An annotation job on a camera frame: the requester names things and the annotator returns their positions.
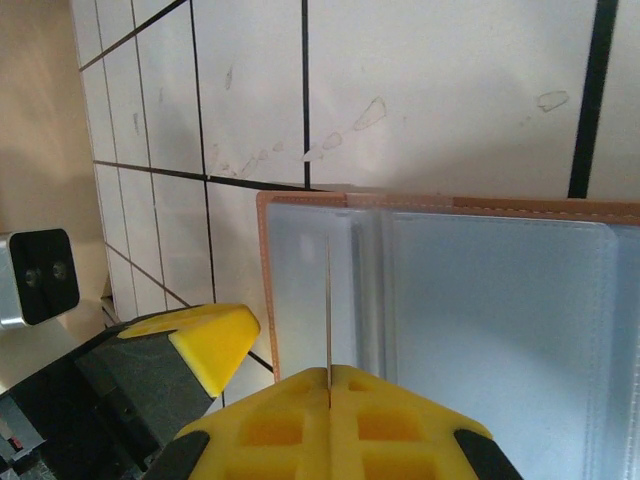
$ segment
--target gray metal part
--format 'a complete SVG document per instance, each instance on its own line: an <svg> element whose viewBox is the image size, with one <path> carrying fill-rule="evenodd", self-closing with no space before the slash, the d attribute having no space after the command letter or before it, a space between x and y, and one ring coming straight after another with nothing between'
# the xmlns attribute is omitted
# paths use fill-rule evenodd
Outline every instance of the gray metal part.
<svg viewBox="0 0 640 480"><path fill-rule="evenodd" d="M20 477L13 468L11 468L4 473L0 473L0 480L20 480Z"/></svg>
<svg viewBox="0 0 640 480"><path fill-rule="evenodd" d="M28 454L44 442L42 436L22 413L13 398L10 396L0 398L0 412L2 412L2 419L22 444L22 450L11 456L13 460Z"/></svg>
<svg viewBox="0 0 640 480"><path fill-rule="evenodd" d="M12 234L0 235L0 330L26 327L9 251Z"/></svg>

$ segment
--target black grout line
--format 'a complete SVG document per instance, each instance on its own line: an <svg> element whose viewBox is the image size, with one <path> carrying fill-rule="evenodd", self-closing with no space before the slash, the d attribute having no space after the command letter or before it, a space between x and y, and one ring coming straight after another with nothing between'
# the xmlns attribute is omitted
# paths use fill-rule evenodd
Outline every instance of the black grout line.
<svg viewBox="0 0 640 480"><path fill-rule="evenodd" d="M587 198L617 10L618 0L598 0L596 4L569 180L569 198Z"/></svg>
<svg viewBox="0 0 640 480"><path fill-rule="evenodd" d="M176 1L172 2L172 3L170 3L169 5L164 7L162 10L160 10L158 13L156 13L153 17L151 17L149 20L144 22L142 25L140 25L139 27L134 28L132 32L130 32L127 35L125 35L124 37L122 37L120 40L118 40L116 43L111 45L106 50L103 50L102 53L97 55L95 58L93 58L89 62L85 63L82 67L80 67L80 71L82 72L82 71L86 70L87 68L89 68L94 63L99 62L100 60L102 60L102 58L104 58L109 53L113 52L120 45L122 45L122 44L126 43L127 41L131 40L133 37L138 35L140 32L142 32L146 28L148 28L151 25L153 25L154 23L156 23L162 17L164 17L168 13L172 12L173 10L178 8L180 5L182 5L186 1L187 0L176 0ZM98 7L96 5L96 17L98 16L97 12L98 12Z"/></svg>
<svg viewBox="0 0 640 480"><path fill-rule="evenodd" d="M100 40L100 48L102 48L102 31L100 29L100 15L98 15L98 0L94 0L96 6L96 22L98 24L98 39ZM104 86L107 93L107 106L109 107L109 122L111 123L111 139L113 140L113 155L118 163L118 149L116 148L116 132L113 127L113 112L111 109L111 96L109 94L109 82L107 81L107 64L102 60L102 73L104 74ZM116 169L118 177L118 190L120 191L120 205L122 207L122 222L124 223L124 237L127 242L127 253L131 257L131 247L129 246L129 232L127 230L127 216L124 211L124 197L122 195L122 182L120 180L120 170ZM133 298L136 307L136 317L138 316L138 295L136 294L136 283L133 281L133 267L131 267L131 285L133 286Z"/></svg>
<svg viewBox="0 0 640 480"><path fill-rule="evenodd" d="M198 44L196 41L196 20L193 13L193 0L189 0L189 11L191 14L191 37L193 39L193 65L196 77L196 102L198 105L198 130L200 134L200 157L202 160L202 173L207 174L207 165L204 156L204 130L202 127L202 99L200 96L200 71L198 69ZM213 265L213 241L211 239L211 214L209 211L209 188L206 179L202 182L204 188L204 206L207 212L207 237L209 239L209 265L211 267L211 292L213 294L213 302L216 303L216 276Z"/></svg>
<svg viewBox="0 0 640 480"><path fill-rule="evenodd" d="M262 365L264 368L266 368L271 373L273 373L273 367L269 365L269 363L266 360L264 360L262 357L260 357L257 353L253 353L251 350L249 350L248 355L251 358L253 358L256 362L258 362L260 365Z"/></svg>
<svg viewBox="0 0 640 480"><path fill-rule="evenodd" d="M309 123L309 3L301 0L302 10L302 115L304 122L304 153L311 148ZM311 162L304 162L304 188L311 190Z"/></svg>
<svg viewBox="0 0 640 480"><path fill-rule="evenodd" d="M241 178L220 177L209 175L207 182L217 183L220 185L230 185L232 187L251 188L253 190L282 190L289 192L300 192L307 190L304 187L296 185L285 185L282 183L258 182L255 180L243 180Z"/></svg>
<svg viewBox="0 0 640 480"><path fill-rule="evenodd" d="M168 170L165 168L156 167L143 167L141 165L127 165L123 163L102 162L95 160L93 163L96 165L103 165L106 167L121 168L124 170L135 170L138 172L149 172L157 175L166 175L168 177L185 178L188 180L204 181L208 183L217 183L220 185L230 185L233 187L249 188L252 190L276 190L276 191L290 191L301 192L306 189L296 185L285 185L282 183L269 183L269 182L257 182L255 180L243 180L240 178L219 177L216 175L203 175L201 173L181 172L179 170ZM314 192L320 192L322 190L311 189Z"/></svg>
<svg viewBox="0 0 640 480"><path fill-rule="evenodd" d="M118 251L117 249L115 249L112 245L109 245L106 241L105 241L105 245L107 247L109 247L111 250L113 250L113 252L115 254L117 254L119 257L121 257L122 259L126 260L132 267L135 267L136 270L138 270L140 273L142 273L145 277L147 277L149 280L151 280L153 283L155 283L158 287L160 287L162 290L164 290L166 293L168 293L169 295L171 295L177 302L180 302L182 305L184 305L185 307L190 307L191 305L189 305L187 302L185 302L182 298L180 298L178 295L176 295L175 293L173 293L171 290L169 290L165 285L163 285L162 283L160 283L158 280L156 280L155 278L153 278L153 276L149 273L147 273L144 269L142 269L142 267L140 267L138 264L136 264L135 262L132 262L131 259L127 258L124 254L122 254L122 252Z"/></svg>
<svg viewBox="0 0 640 480"><path fill-rule="evenodd" d="M136 11L135 8L133 7L133 0L131 0L131 13L133 15L133 24L136 24ZM148 128L148 122L147 122L147 108L145 106L145 101L144 101L144 85L142 83L142 67L140 66L140 49L138 46L138 36L136 35L134 37L134 41L135 41L135 47L136 47L136 63L138 66L138 81L140 83L140 101L142 103L142 120L144 122L144 137L145 137L145 144L147 147L147 164L149 165L149 167L151 167L151 148L149 146L149 128ZM165 278L164 278L164 262L162 260L162 245L160 244L160 227L158 224L158 210L156 209L156 188L155 188L155 184L153 181L153 174L149 173L149 179L151 180L151 201L152 201L152 205L153 205L153 217L155 220L155 229L156 229L156 241L158 242L158 256L159 258L159 262L160 262L160 277L161 277L161 281L164 284L165 283ZM167 303L167 292L164 292L164 306L165 308L169 308L169 304Z"/></svg>

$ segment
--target beige wall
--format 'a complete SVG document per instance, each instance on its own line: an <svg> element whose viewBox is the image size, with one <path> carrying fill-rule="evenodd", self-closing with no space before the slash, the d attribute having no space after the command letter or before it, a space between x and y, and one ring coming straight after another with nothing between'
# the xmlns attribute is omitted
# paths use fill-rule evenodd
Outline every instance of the beige wall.
<svg viewBox="0 0 640 480"><path fill-rule="evenodd" d="M82 303L61 321L84 339L100 325L107 266L68 1L0 0L0 115L0 231L66 229ZM48 335L5 334L0 362L30 342L68 349L72 340L49 323ZM0 383L13 383L1 366Z"/></svg>

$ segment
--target white tile wall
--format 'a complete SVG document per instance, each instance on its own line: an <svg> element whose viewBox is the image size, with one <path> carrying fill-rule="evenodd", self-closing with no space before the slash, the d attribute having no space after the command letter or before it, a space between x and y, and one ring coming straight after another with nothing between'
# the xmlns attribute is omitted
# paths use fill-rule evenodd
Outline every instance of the white tile wall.
<svg viewBox="0 0 640 480"><path fill-rule="evenodd" d="M120 181L115 167L96 165L96 182L100 195L100 207L105 240L123 255L129 254L124 211L120 197Z"/></svg>
<svg viewBox="0 0 640 480"><path fill-rule="evenodd" d="M133 30L131 0L96 0L102 48L107 49Z"/></svg>
<svg viewBox="0 0 640 480"><path fill-rule="evenodd" d="M100 54L100 32L94 0L72 0L73 23L76 31L78 63L84 65Z"/></svg>
<svg viewBox="0 0 640 480"><path fill-rule="evenodd" d="M207 173L301 183L300 2L194 8Z"/></svg>
<svg viewBox="0 0 640 480"><path fill-rule="evenodd" d="M167 310L176 310L178 308L184 308L184 305L171 295L167 294Z"/></svg>
<svg viewBox="0 0 640 480"><path fill-rule="evenodd" d="M609 59L590 199L640 201L640 4L621 0Z"/></svg>
<svg viewBox="0 0 640 480"><path fill-rule="evenodd" d="M107 258L116 314L121 321L128 322L138 316L131 264L110 248Z"/></svg>
<svg viewBox="0 0 640 480"><path fill-rule="evenodd" d="M136 27L142 25L170 3L171 0L133 0Z"/></svg>
<svg viewBox="0 0 640 480"><path fill-rule="evenodd" d="M273 385L273 374L253 358L247 357L224 390L225 403L231 405L270 385Z"/></svg>
<svg viewBox="0 0 640 480"><path fill-rule="evenodd" d="M211 303L211 266L204 184L154 175L166 286L189 305Z"/></svg>
<svg viewBox="0 0 640 480"><path fill-rule="evenodd" d="M93 158L101 162L115 162L113 130L109 113L109 97L104 77L104 64L96 62L82 72L84 93L87 99L87 117Z"/></svg>
<svg viewBox="0 0 640 480"><path fill-rule="evenodd" d="M207 409L207 411L205 412L205 415L211 415L212 413L217 412L218 410L220 410L222 408L222 397L217 397L213 403L211 404L211 406Z"/></svg>
<svg viewBox="0 0 640 480"><path fill-rule="evenodd" d="M135 40L129 40L105 59L113 132L119 163L148 165Z"/></svg>
<svg viewBox="0 0 640 480"><path fill-rule="evenodd" d="M92 3L73 0L81 64L101 50ZM136 25L170 3L133 0ZM566 196L595 3L309 2L313 186ZM249 305L262 325L253 350L271 360L256 190L205 190L198 174L303 182L301 14L294 0L191 0L138 34L139 58L131 39L82 73L94 159L121 164L96 178L106 240L126 257L109 254L124 319L181 308L171 293L213 301L212 253L217 301ZM104 48L133 29L128 0L98 0L98 16ZM592 198L640 200L638 20L621 0ZM248 358L227 403L272 381Z"/></svg>
<svg viewBox="0 0 640 480"><path fill-rule="evenodd" d="M151 165L202 173L189 4L139 35Z"/></svg>
<svg viewBox="0 0 640 480"><path fill-rule="evenodd" d="M313 183L566 196L594 7L309 2Z"/></svg>
<svg viewBox="0 0 640 480"><path fill-rule="evenodd" d="M127 215L130 260L162 282L151 174L121 169L120 184Z"/></svg>
<svg viewBox="0 0 640 480"><path fill-rule="evenodd" d="M244 303L249 306L261 326L253 351L271 362L258 241L256 191L209 184L209 211L216 298L221 303Z"/></svg>
<svg viewBox="0 0 640 480"><path fill-rule="evenodd" d="M136 289L136 305L139 316L167 310L165 291L135 267L133 268L133 283Z"/></svg>

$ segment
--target smudge mark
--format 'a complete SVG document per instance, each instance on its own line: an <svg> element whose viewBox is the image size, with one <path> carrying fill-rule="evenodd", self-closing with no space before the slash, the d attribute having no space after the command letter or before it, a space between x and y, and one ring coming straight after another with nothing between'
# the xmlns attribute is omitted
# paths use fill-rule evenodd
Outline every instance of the smudge mark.
<svg viewBox="0 0 640 480"><path fill-rule="evenodd" d="M217 143L214 143L211 147L211 153L209 154L209 161L207 162L207 172L209 175L213 175L213 172L216 169L216 164L218 163L218 157L220 156L220 147Z"/></svg>
<svg viewBox="0 0 640 480"><path fill-rule="evenodd" d="M238 173L237 176L242 179L248 178L249 175L256 171L256 168L258 168L258 161L256 160L256 157L252 155L249 161L244 164L244 167L242 167L242 170L240 170L240 173Z"/></svg>
<svg viewBox="0 0 640 480"><path fill-rule="evenodd" d="M235 178L238 176L238 174L231 169L231 166L227 162L224 162L220 165L220 173L223 176L230 178Z"/></svg>
<svg viewBox="0 0 640 480"><path fill-rule="evenodd" d="M227 72L227 78L225 78L224 80L225 90L229 90L231 88L231 82L233 82L233 63L229 67L229 71Z"/></svg>
<svg viewBox="0 0 640 480"><path fill-rule="evenodd" d="M331 150L332 148L336 148L342 145L342 135L338 132L333 132L327 138L325 138L324 143L322 144L322 148L325 150Z"/></svg>
<svg viewBox="0 0 640 480"><path fill-rule="evenodd" d="M548 92L538 97L538 108L544 113L555 110L569 101L569 94L564 90Z"/></svg>
<svg viewBox="0 0 640 480"><path fill-rule="evenodd" d="M311 145L311 149L305 153L300 160L303 162L314 162L316 160L322 160L323 158L322 149L317 145Z"/></svg>
<svg viewBox="0 0 640 480"><path fill-rule="evenodd" d="M138 112L133 114L133 128L136 131L136 135L140 136L140 125L138 125Z"/></svg>
<svg viewBox="0 0 640 480"><path fill-rule="evenodd" d="M387 115L387 106L382 97L376 97L369 104L367 109L360 115L360 118L353 124L355 131L369 128L376 122L379 122Z"/></svg>
<svg viewBox="0 0 640 480"><path fill-rule="evenodd" d="M527 118L525 118L524 120L520 120L518 122L518 125L520 125L521 127L524 127L525 124L529 123L531 121L531 115L527 115Z"/></svg>

